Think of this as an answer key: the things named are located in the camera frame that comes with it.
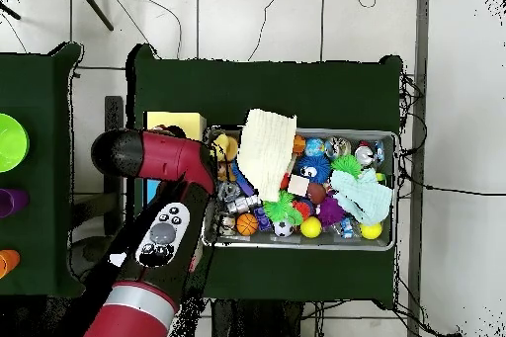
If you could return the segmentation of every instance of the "green spiky ball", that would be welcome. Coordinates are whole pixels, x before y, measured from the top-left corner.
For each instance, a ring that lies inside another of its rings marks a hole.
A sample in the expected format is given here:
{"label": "green spiky ball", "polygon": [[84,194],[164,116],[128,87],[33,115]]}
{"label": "green spiky ball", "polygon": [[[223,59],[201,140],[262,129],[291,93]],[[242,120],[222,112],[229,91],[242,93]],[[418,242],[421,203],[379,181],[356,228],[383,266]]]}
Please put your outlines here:
{"label": "green spiky ball", "polygon": [[355,156],[348,154],[343,155],[341,157],[336,158],[330,164],[333,170],[344,171],[346,173],[350,173],[356,179],[359,178],[362,168],[360,163],[357,161]]}

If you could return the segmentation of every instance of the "light blue cloth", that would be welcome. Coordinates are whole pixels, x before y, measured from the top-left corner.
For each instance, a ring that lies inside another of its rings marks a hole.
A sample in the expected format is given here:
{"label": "light blue cloth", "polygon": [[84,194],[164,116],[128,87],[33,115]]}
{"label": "light blue cloth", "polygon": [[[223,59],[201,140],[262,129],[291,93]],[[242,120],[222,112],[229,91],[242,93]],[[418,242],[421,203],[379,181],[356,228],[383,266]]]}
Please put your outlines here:
{"label": "light blue cloth", "polygon": [[374,225],[383,221],[390,212],[393,191],[380,185],[376,172],[365,170],[356,180],[350,173],[334,171],[330,177],[334,195],[341,208],[349,212],[364,225]]}

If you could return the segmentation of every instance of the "purple cup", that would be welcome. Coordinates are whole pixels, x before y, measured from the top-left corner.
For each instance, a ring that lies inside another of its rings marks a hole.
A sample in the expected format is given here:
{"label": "purple cup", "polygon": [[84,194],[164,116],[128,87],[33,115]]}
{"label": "purple cup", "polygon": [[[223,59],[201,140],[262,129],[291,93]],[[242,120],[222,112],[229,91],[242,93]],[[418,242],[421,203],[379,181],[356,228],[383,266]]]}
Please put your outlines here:
{"label": "purple cup", "polygon": [[22,210],[29,202],[28,192],[21,189],[0,188],[0,218]]}

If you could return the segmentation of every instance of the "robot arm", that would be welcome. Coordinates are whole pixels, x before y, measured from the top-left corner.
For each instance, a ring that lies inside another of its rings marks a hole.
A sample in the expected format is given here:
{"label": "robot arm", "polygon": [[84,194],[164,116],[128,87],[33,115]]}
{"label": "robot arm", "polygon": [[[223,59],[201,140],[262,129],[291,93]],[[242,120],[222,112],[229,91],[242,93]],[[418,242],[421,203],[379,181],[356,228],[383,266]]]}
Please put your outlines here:
{"label": "robot arm", "polygon": [[113,251],[125,260],[84,337],[167,337],[179,309],[209,198],[209,148],[157,131],[112,130],[92,147],[107,174],[175,182],[123,227]]}

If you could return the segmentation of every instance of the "green cloth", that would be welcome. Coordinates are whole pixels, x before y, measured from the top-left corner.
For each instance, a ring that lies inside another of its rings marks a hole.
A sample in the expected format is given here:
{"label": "green cloth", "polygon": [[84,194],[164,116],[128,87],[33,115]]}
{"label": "green cloth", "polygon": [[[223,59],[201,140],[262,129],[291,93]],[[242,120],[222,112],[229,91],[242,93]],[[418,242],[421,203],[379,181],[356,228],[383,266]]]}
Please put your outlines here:
{"label": "green cloth", "polygon": [[0,250],[21,255],[0,279],[0,295],[75,296],[82,287],[67,269],[70,228],[69,74],[81,45],[63,43],[48,55],[0,53],[0,112],[27,130],[30,150],[1,188],[24,189],[30,203],[0,219]]}
{"label": "green cloth", "polygon": [[[126,111],[135,127],[143,127],[148,111],[198,112],[208,126],[244,125],[247,112],[260,108],[296,115],[298,127],[399,130],[398,56],[381,63],[164,60],[143,45],[129,61]],[[136,211],[140,190],[137,181]],[[373,298],[391,308],[394,251],[215,248],[205,296]],[[193,281],[202,281],[210,253],[206,248]]]}

